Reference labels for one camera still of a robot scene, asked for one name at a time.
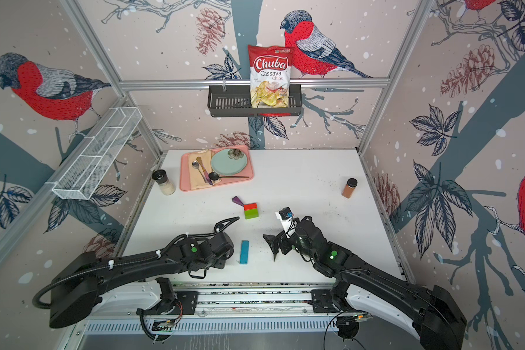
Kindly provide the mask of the green rectangular block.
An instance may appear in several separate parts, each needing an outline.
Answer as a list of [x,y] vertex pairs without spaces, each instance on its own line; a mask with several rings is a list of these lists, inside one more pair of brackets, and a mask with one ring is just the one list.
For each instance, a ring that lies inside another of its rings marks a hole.
[[246,220],[255,219],[259,217],[258,209],[248,209],[244,211],[244,217]]

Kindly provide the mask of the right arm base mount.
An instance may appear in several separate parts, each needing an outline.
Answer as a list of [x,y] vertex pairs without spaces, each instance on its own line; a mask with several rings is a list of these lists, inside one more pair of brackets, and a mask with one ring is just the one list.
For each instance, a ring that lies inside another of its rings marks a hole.
[[334,299],[331,291],[327,289],[311,290],[311,299],[308,304],[315,314],[338,314],[341,312],[367,314],[366,311],[352,308],[345,301]]

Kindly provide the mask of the red rectangular block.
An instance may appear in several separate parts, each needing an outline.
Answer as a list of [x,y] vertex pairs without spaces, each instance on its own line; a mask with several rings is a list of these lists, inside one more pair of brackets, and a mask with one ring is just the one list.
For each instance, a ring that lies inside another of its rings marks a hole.
[[244,205],[244,210],[245,210],[245,211],[254,210],[254,209],[258,209],[258,205],[257,205],[256,203],[253,203],[253,204],[245,204],[245,205]]

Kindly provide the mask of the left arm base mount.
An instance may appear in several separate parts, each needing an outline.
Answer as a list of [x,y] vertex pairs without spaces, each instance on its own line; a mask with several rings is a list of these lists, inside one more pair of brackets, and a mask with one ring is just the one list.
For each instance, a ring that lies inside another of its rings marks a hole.
[[149,309],[137,309],[138,316],[188,316],[194,315],[197,303],[198,292],[186,291],[175,292],[174,297],[162,297]]

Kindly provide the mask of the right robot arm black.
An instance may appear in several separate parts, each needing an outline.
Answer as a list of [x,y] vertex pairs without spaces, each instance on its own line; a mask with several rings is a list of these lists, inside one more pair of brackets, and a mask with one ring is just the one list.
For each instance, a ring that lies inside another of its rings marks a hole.
[[467,320],[451,293],[403,281],[328,241],[309,216],[295,218],[277,235],[264,235],[273,255],[295,251],[334,279],[330,290],[339,312],[358,310],[382,318],[417,338],[424,349],[460,349]]

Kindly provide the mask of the purple triangle block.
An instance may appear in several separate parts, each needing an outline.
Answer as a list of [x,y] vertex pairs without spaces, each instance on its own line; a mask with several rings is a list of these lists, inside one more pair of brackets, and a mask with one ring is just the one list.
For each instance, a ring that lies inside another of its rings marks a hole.
[[238,196],[234,196],[232,198],[233,203],[238,204],[239,206],[244,206],[244,203],[241,201],[241,199]]

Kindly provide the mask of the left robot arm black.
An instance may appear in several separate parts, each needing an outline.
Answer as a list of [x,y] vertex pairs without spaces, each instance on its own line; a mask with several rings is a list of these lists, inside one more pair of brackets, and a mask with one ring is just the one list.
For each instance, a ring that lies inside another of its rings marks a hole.
[[32,304],[50,312],[51,328],[65,328],[90,316],[103,294],[155,277],[161,299],[146,314],[167,312],[176,303],[168,277],[186,273],[193,279],[204,279],[209,269],[223,269],[234,253],[226,229],[237,221],[238,217],[221,220],[211,233],[181,234],[161,249],[137,255],[106,259],[82,253],[36,293]]

